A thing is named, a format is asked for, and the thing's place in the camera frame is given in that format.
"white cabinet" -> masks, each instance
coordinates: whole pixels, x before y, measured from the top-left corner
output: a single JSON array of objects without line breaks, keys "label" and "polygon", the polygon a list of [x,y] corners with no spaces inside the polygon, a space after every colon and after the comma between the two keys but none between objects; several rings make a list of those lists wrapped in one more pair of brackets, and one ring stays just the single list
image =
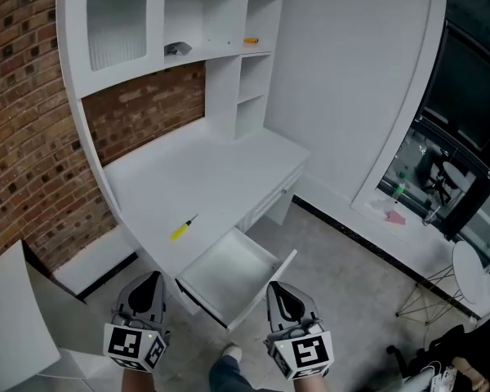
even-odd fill
[{"label": "white cabinet", "polygon": [[[176,299],[229,330],[296,255],[280,261],[243,234],[264,214],[283,221],[309,155],[263,128],[281,8],[282,0],[57,0],[69,105],[102,194]],[[165,56],[174,42],[192,50]],[[205,117],[102,167],[81,99],[200,60]]]},{"label": "white cabinet", "polygon": [[163,2],[57,0],[77,98],[163,69]]}]

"yellow screwdriver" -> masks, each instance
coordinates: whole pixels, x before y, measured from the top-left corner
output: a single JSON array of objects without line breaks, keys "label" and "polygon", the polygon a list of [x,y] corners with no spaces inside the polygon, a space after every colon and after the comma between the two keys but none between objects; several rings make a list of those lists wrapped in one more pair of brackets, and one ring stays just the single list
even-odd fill
[{"label": "yellow screwdriver", "polygon": [[180,228],[174,231],[174,233],[171,235],[171,241],[176,241],[185,232],[185,230],[189,228],[189,225],[193,223],[196,216],[198,216],[198,214],[194,215],[193,219],[188,220]]}]

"wire stool legs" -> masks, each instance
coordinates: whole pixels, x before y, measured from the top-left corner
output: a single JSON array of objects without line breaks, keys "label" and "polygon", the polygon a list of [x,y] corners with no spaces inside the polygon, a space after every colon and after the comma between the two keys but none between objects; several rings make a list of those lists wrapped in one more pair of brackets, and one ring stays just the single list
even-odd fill
[{"label": "wire stool legs", "polygon": [[[454,267],[453,265],[450,265],[449,267],[440,270],[438,273],[430,276],[429,278],[426,278],[421,282],[417,283],[416,287],[414,288],[412,293],[408,296],[407,300],[404,302],[401,309],[398,312],[396,312],[395,316],[410,319],[418,323],[424,323],[427,327],[435,323],[438,319],[443,317],[443,315],[445,315],[449,310],[451,310],[457,302],[460,302],[463,299],[463,294],[461,293],[461,290],[458,290],[456,294],[451,298],[449,298],[447,301],[439,301],[432,305],[427,305],[425,292],[423,291],[423,289],[425,289],[427,292],[431,292],[432,289],[436,287],[442,280],[454,276],[455,276]],[[428,288],[426,288],[425,286],[427,283],[431,284],[431,286]],[[413,298],[414,293],[416,292],[419,293],[419,297],[417,297],[414,301],[408,303]],[[415,308],[410,310],[410,308],[412,308],[412,306],[416,304],[419,300],[422,300],[423,306],[420,308]],[[442,305],[441,309],[439,308],[435,309],[432,314],[429,314],[429,310],[431,310],[432,308],[437,308],[441,305]],[[416,319],[411,316],[411,314],[423,310],[425,311],[426,321],[421,321],[420,319]]]}]

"person's leg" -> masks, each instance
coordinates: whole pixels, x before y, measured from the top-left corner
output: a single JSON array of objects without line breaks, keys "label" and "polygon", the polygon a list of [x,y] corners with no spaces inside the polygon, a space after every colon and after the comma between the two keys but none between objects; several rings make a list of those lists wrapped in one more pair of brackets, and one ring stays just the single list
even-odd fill
[{"label": "person's leg", "polygon": [[235,346],[229,347],[224,351],[218,361],[214,363],[209,372],[209,384],[212,392],[244,392],[254,390],[251,384],[247,382],[239,372],[238,361],[241,359],[241,350],[238,347],[239,354],[231,350]]}]

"pink object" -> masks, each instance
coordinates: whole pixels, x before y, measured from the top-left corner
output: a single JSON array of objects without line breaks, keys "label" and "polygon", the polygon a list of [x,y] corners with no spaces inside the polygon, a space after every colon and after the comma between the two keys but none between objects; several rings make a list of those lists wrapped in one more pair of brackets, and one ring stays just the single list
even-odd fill
[{"label": "pink object", "polygon": [[399,215],[396,211],[387,212],[385,221],[392,222],[393,224],[398,225],[405,225],[407,223],[407,220],[403,216]]}]

